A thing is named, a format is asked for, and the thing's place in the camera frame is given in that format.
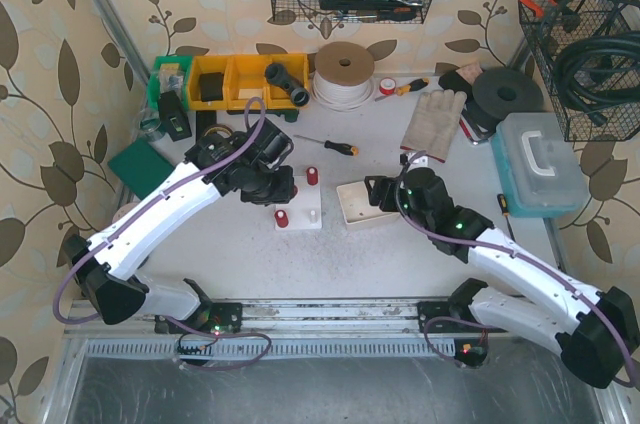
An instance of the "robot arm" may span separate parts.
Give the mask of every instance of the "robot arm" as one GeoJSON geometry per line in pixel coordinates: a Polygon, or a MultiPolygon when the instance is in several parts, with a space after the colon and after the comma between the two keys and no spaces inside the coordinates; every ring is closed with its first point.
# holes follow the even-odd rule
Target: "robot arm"
{"type": "Polygon", "coordinates": [[[440,251],[496,276],[529,299],[469,279],[450,297],[451,313],[533,341],[559,355],[582,381],[607,387],[625,359],[613,334],[584,301],[595,303],[633,353],[640,346],[640,331],[631,298],[616,287],[602,292],[540,261],[484,216],[454,205],[432,169],[413,161],[405,169],[398,179],[367,177],[369,203],[401,212],[440,251]]]}
{"type": "Polygon", "coordinates": [[[211,302],[195,282],[152,278],[140,267],[171,232],[230,191],[240,190],[242,202],[262,205],[289,202],[294,195],[293,171],[281,163],[293,150],[293,144],[268,119],[254,143],[238,159],[201,178],[177,185],[222,162],[247,139],[248,133],[244,132],[228,138],[215,133],[203,137],[186,152],[185,161],[178,164],[167,180],[118,222],[88,241],[72,236],[64,243],[71,265],[108,243],[76,274],[77,283],[106,324],[118,324],[134,314],[155,314],[202,328],[211,302]],[[119,234],[118,238],[111,241],[114,233],[119,234]]]}

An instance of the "green storage bin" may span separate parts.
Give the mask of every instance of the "green storage bin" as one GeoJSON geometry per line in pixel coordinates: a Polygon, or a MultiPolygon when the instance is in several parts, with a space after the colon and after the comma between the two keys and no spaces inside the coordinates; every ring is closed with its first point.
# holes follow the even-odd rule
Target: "green storage bin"
{"type": "Polygon", "coordinates": [[[151,77],[149,79],[149,85],[147,86],[147,100],[149,106],[152,109],[158,109],[158,99],[160,99],[160,82],[156,72],[160,69],[162,64],[167,63],[180,64],[180,70],[184,72],[184,84],[182,85],[182,106],[185,111],[189,110],[189,103],[187,102],[187,82],[189,81],[189,72],[191,72],[191,63],[193,62],[193,56],[159,56],[156,57],[153,63],[153,70],[151,71],[151,77]]]}

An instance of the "red cylinder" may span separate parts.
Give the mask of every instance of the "red cylinder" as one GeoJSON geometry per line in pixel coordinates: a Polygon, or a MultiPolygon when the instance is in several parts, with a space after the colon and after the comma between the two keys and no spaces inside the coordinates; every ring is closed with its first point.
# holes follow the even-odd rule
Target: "red cylinder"
{"type": "Polygon", "coordinates": [[[307,184],[315,186],[318,183],[318,170],[315,167],[307,169],[307,184]]]}
{"type": "Polygon", "coordinates": [[[276,218],[276,224],[278,227],[285,228],[289,225],[289,218],[284,211],[276,211],[273,216],[276,218]]]}

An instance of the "white box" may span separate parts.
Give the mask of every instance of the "white box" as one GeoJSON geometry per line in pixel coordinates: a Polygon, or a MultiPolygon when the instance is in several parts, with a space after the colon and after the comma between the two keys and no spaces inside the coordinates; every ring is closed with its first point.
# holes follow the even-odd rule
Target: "white box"
{"type": "Polygon", "coordinates": [[[389,224],[400,217],[398,212],[382,212],[380,208],[370,206],[364,181],[338,186],[336,190],[344,222],[350,231],[389,224]]]}

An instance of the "black tape roll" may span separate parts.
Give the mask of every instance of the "black tape roll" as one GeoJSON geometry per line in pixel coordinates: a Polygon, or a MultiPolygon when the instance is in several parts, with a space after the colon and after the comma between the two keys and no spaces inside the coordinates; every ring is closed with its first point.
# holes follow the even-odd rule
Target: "black tape roll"
{"type": "Polygon", "coordinates": [[[480,109],[499,121],[512,112],[538,112],[544,106],[540,87],[530,77],[508,68],[480,74],[473,83],[473,97],[480,109]]]}

